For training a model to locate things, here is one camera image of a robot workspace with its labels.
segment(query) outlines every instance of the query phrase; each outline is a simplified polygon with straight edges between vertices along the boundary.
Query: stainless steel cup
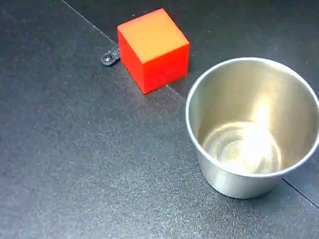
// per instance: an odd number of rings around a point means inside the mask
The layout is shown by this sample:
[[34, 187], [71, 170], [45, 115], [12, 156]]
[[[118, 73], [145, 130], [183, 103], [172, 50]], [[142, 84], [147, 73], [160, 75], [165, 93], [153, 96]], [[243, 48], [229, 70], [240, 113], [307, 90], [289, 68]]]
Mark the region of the stainless steel cup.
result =
[[238, 58], [197, 79], [187, 97], [186, 124], [208, 183], [229, 197], [253, 198], [314, 153], [319, 102], [287, 66]]

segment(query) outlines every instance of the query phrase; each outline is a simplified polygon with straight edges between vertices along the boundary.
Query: black plastic part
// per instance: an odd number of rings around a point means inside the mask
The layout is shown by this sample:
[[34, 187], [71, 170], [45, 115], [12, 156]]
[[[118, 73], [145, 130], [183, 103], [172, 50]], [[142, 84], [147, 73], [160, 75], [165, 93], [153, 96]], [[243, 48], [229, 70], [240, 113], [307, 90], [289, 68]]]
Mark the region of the black plastic part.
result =
[[101, 56], [101, 63], [104, 66], [112, 67], [120, 60], [120, 49], [116, 45], [110, 51]]

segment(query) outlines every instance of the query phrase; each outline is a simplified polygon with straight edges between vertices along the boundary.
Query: cube top face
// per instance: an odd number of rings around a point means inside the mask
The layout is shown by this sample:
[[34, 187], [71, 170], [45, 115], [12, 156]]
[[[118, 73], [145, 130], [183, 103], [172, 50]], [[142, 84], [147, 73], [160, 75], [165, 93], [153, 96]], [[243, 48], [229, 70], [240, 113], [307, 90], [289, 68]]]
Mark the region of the cube top face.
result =
[[164, 9], [118, 26], [142, 63], [167, 54], [189, 42]]

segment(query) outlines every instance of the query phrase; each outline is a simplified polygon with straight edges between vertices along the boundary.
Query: foam block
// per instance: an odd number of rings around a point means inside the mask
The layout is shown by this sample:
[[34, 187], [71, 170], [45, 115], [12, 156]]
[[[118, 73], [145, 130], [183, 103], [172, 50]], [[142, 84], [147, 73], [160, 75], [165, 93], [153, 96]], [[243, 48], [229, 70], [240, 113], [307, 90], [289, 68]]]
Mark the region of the foam block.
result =
[[118, 26], [121, 61], [144, 94], [186, 76], [189, 42], [164, 9]]

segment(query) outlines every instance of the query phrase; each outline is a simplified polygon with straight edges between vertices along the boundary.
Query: table surface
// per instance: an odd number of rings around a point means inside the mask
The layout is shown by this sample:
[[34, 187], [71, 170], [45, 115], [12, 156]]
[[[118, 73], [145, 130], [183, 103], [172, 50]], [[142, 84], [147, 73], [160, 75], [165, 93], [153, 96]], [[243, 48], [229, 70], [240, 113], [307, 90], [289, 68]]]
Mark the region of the table surface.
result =
[[69, 2], [106, 35], [62, 1], [0, 3], [0, 238], [319, 237], [316, 155], [269, 194], [231, 199], [200, 174], [184, 125], [191, 83], [231, 57], [281, 61], [318, 92], [314, 8], [163, 1], [192, 44], [190, 73], [144, 96], [99, 58], [118, 23], [159, 4]]

